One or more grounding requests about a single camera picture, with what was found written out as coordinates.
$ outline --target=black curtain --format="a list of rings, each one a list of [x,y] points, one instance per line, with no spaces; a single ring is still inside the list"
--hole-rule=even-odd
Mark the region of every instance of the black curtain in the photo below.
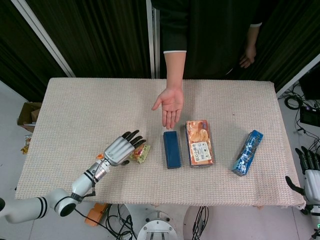
[[[145,0],[27,3],[77,77],[151,77]]]
[[[280,0],[261,27],[256,51],[254,64],[232,78],[272,81],[280,90],[320,54],[319,0]]]
[[[0,81],[38,102],[50,78],[65,76],[11,1],[0,1]]]

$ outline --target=human hand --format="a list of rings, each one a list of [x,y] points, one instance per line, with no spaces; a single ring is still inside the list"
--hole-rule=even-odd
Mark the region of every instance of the human hand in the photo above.
[[[162,105],[162,125],[166,129],[173,129],[179,122],[182,108],[184,106],[184,92],[182,88],[166,88],[157,97],[152,110]]]
[[[256,46],[255,45],[248,45],[245,48],[244,54],[240,58],[240,67],[241,68],[247,68],[251,64],[255,62],[255,56],[256,56]]]

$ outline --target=black shirt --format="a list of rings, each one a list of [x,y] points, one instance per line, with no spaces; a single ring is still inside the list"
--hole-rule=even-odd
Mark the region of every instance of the black shirt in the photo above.
[[[151,1],[160,10],[164,53],[186,51],[185,79],[225,75],[239,62],[250,25],[262,22],[259,0]]]

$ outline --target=table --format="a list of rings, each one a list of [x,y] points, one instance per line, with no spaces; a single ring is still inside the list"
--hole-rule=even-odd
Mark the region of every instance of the table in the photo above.
[[[151,111],[163,79],[52,78],[36,123],[16,198],[43,196],[72,182],[126,131],[139,129],[151,144],[145,163],[112,168],[89,201],[191,206],[296,206],[299,185],[274,86],[266,81],[185,80],[176,125],[182,167],[167,169],[161,110]],[[185,122],[206,119],[215,164],[191,168]],[[231,172],[252,130],[264,134],[246,176]]]

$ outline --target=food packaging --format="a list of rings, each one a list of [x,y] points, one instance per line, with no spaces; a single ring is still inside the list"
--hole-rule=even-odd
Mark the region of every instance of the food packaging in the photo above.
[[[23,155],[27,154],[28,151],[29,151],[29,145],[30,145],[30,142],[31,142],[31,138],[32,138],[32,134],[24,136],[24,147],[21,148],[21,150],[20,150],[20,151],[22,151]]]
[[[247,139],[245,140],[244,146],[233,165],[232,172],[238,176],[244,176],[248,173],[250,165],[254,159],[258,145],[260,144],[263,134],[257,130],[253,130]]]
[[[131,160],[135,160],[138,163],[142,164],[145,162],[149,150],[150,150],[151,146],[148,144],[142,144],[141,146],[137,147],[133,153],[131,153],[131,155],[129,156],[129,158]]]
[[[215,160],[207,120],[186,121],[185,129],[190,166],[213,165]]]

